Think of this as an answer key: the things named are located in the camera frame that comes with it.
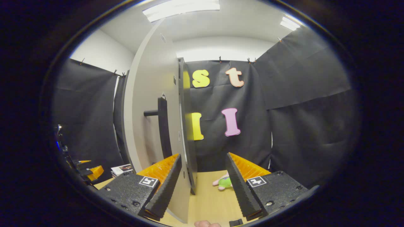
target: wooden table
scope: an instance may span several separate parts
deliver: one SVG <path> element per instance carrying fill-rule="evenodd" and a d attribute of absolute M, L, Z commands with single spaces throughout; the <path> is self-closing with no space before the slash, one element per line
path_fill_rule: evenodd
<path fill-rule="evenodd" d="M 237 202 L 233 188 L 226 188 L 219 191 L 217 186 L 212 186 L 212 182 L 219 179 L 226 173 L 223 171 L 198 172 L 196 183 L 196 195 L 189 198 L 188 223 L 182 223 L 168 212 L 160 220 L 160 223 L 175 227 L 194 226 L 194 222 L 208 220 L 210 223 L 219 223 L 222 227 L 229 227 L 229 221 L 242 219 L 243 217 Z M 94 185 L 100 189 L 113 179 Z"/>

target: foam letter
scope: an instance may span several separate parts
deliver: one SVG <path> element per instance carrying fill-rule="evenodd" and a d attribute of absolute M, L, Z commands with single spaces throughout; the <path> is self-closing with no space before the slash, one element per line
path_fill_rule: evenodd
<path fill-rule="evenodd" d="M 208 78 L 208 71 L 206 70 L 196 70 L 192 74 L 192 85 L 196 88 L 203 88 L 209 85 L 210 79 Z"/>
<path fill-rule="evenodd" d="M 222 110 L 222 114 L 225 116 L 226 119 L 227 131 L 225 132 L 225 135 L 227 137 L 235 136 L 241 133 L 240 129 L 237 128 L 236 113 L 236 108 Z"/>
<path fill-rule="evenodd" d="M 242 87 L 244 81 L 238 80 L 238 75 L 241 75 L 241 71 L 237 71 L 236 68 L 231 68 L 225 72 L 230 77 L 230 83 L 235 87 Z"/>
<path fill-rule="evenodd" d="M 194 140 L 203 140 L 199 120 L 202 117 L 201 113 L 191 113 L 192 117 L 192 130 L 194 132 Z"/>

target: ceiling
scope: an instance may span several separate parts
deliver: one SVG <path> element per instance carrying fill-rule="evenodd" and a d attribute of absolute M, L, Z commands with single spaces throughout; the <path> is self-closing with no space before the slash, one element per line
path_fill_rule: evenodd
<path fill-rule="evenodd" d="M 119 14 L 100 29 L 136 53 L 143 38 L 156 23 L 143 10 L 166 0 L 147 1 Z M 199 11 L 166 18 L 165 25 L 175 41 L 234 36 L 277 42 L 291 30 L 280 25 L 284 13 L 257 0 L 219 0 L 220 11 Z"/>

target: green plush toy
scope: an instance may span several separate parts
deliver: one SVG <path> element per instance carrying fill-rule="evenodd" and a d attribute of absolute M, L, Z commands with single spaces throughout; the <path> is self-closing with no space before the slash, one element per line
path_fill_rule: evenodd
<path fill-rule="evenodd" d="M 214 181 L 213 186 L 216 186 L 216 185 L 219 185 L 218 189 L 221 191 L 227 187 L 232 187 L 233 185 L 231 184 L 229 173 L 226 173 L 219 180 Z"/>

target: metal rod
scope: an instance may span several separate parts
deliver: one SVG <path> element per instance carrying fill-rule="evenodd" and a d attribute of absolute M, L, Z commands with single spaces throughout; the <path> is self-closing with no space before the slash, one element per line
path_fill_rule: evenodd
<path fill-rule="evenodd" d="M 148 117 L 148 116 L 157 116 L 157 115 L 158 115 L 158 110 L 157 110 L 157 109 L 156 109 L 156 110 L 146 110 L 146 111 L 143 112 L 143 115 L 144 115 L 145 117 Z"/>

